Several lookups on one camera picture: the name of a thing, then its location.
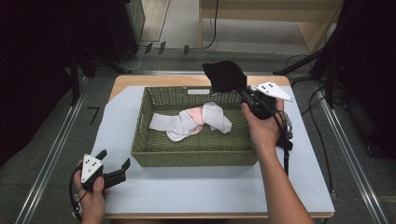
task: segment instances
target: forearm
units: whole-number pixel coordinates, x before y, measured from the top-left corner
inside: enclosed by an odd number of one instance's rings
[[[271,223],[313,223],[275,152],[259,153]]]

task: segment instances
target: gray floor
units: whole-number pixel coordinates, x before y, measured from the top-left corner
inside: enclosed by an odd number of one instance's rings
[[[158,50],[153,49],[148,54],[140,51],[139,57],[131,58],[125,65],[134,68],[132,74],[130,74],[131,76],[152,73],[153,71],[161,71],[163,73],[168,71],[202,73],[202,63],[231,60],[238,63],[246,73],[271,73],[304,57],[298,56],[290,59],[293,55],[293,53],[289,52],[254,53],[224,50],[195,50],[184,55],[182,50],[170,49],[159,55]],[[91,152],[112,85],[115,78],[119,75],[99,63],[96,63],[96,67],[98,73],[96,77],[90,78],[87,82],[84,101],[77,113],[70,133],[64,139],[59,157],[54,158],[56,163],[53,166],[53,170],[49,173],[48,183],[42,186],[44,191],[38,192],[37,204],[33,204],[31,207],[30,211],[32,213],[29,213],[30,217],[27,218],[26,222],[22,222],[25,218],[25,216],[22,216],[19,219],[19,223],[29,223],[29,220],[30,223],[78,223],[70,214],[71,207],[68,199],[69,176],[78,160],[85,153]],[[297,72],[290,73],[288,75],[290,82],[295,77],[306,76],[306,72],[310,68],[311,66],[308,64],[298,69]],[[300,82],[293,87],[300,111],[303,112],[307,109],[308,99],[315,89],[316,87],[310,81]],[[70,102],[71,92],[67,93],[58,103],[29,146],[0,168],[0,223],[15,223],[17,220],[24,203],[28,199],[32,186],[35,185],[36,178],[40,175],[43,163],[51,153],[50,150],[58,132],[62,129],[64,119],[71,109]],[[88,109],[88,106],[101,108],[93,124],[90,124],[90,122],[94,111]],[[347,161],[323,108],[318,105],[313,111],[328,152],[333,189],[338,196],[337,199],[333,200],[335,214],[328,219],[327,223],[375,223],[349,170]],[[369,156],[359,130],[348,112],[341,106],[337,106],[335,112],[350,144],[353,146],[361,168],[367,175],[378,198],[394,197],[396,195],[396,179],[393,177],[396,171],[396,162]],[[323,149],[319,142],[318,132],[309,113],[305,114],[303,119],[318,157],[323,176],[329,184],[328,170]],[[396,223],[395,201],[384,201],[380,202],[380,204],[389,223]],[[321,219],[316,219],[317,223],[322,223],[322,221]],[[180,220],[178,223],[192,223],[192,221]]]

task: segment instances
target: metal strip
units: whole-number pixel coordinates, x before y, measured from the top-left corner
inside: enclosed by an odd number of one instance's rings
[[[67,116],[61,127],[61,130],[58,132],[58,135],[56,136],[55,141],[51,146],[49,155],[44,161],[41,171],[38,174],[37,179],[35,180],[35,183],[33,184],[15,223],[29,223],[32,219],[35,209],[37,208],[41,196],[44,193],[44,189],[46,188],[47,183],[50,180],[50,175],[52,174],[56,162],[62,152],[62,149],[64,148],[64,143],[67,139],[67,136],[69,135],[70,130],[73,127],[73,123],[78,115],[79,110],[81,109],[82,102],[84,101],[88,79],[84,77],[81,81],[81,84],[82,93],[75,105],[70,107],[69,112],[67,113]]]
[[[315,86],[319,88],[321,85],[315,82]],[[318,97],[324,96],[324,91],[318,91]],[[389,223],[384,211],[382,210],[381,204],[371,187],[369,180],[367,179],[365,173],[361,169],[361,165],[353,152],[352,146],[347,140],[347,136],[337,118],[337,115],[333,109],[331,109],[325,101],[321,101],[321,105],[329,120],[332,130],[337,138],[340,148],[346,159],[346,163],[349,166],[349,170],[352,173],[355,182],[361,192],[361,197],[366,203],[367,210],[373,219],[374,223]]]

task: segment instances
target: person's right hand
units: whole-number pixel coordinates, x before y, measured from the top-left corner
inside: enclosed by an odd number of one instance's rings
[[[284,101],[277,100],[276,108],[279,111],[284,110]],[[250,138],[256,148],[259,156],[272,157],[275,156],[276,142],[279,138],[279,127],[277,126],[274,118],[258,119],[254,116],[248,105],[242,104],[242,112],[245,115],[247,124],[250,131]],[[276,113],[279,123],[283,125],[283,121],[279,113]]]

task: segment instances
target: wooden table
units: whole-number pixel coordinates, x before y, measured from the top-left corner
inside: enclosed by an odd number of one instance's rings
[[[309,52],[314,53],[337,22],[343,3],[343,0],[220,0],[218,19],[298,22]],[[200,0],[199,10],[201,47],[202,20],[215,18],[216,0]]]
[[[293,95],[286,77],[248,77],[249,85],[273,80]],[[260,165],[141,167],[131,156],[144,86],[210,86],[203,76],[120,76],[106,106],[92,155],[104,148],[104,172],[131,159],[126,181],[111,188],[106,218],[253,218],[267,217]],[[332,200],[296,102],[285,103],[293,123],[290,182],[312,217],[331,217]],[[283,162],[283,150],[277,149]]]

